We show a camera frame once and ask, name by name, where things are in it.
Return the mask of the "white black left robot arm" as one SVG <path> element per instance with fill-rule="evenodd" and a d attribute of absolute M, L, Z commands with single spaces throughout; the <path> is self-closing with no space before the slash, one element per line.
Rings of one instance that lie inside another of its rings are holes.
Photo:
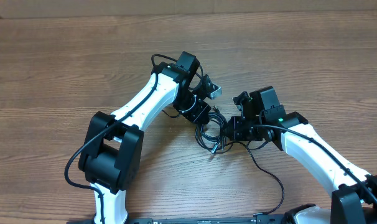
<path fill-rule="evenodd" d="M 91 119 L 78 168 L 95 193 L 96 213 L 89 223 L 127 223 L 126 191 L 138 172 L 144 132 L 168 105 L 193 124 L 207 124 L 210 106 L 190 82 L 200 68 L 196 56 L 182 52 L 171 63 L 154 65 L 146 85 L 111 114 Z"/>

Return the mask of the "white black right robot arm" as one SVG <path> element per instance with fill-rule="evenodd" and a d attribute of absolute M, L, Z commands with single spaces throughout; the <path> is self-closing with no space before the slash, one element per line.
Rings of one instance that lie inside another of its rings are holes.
<path fill-rule="evenodd" d="M 301 114 L 286 113 L 272 86 L 244 91 L 233 102 L 241 114 L 223 130 L 229 139 L 274 143 L 299 161 L 331 198 L 329 209 L 308 203 L 279 215 L 278 223 L 377 223 L 377 175 L 340 155 Z"/>

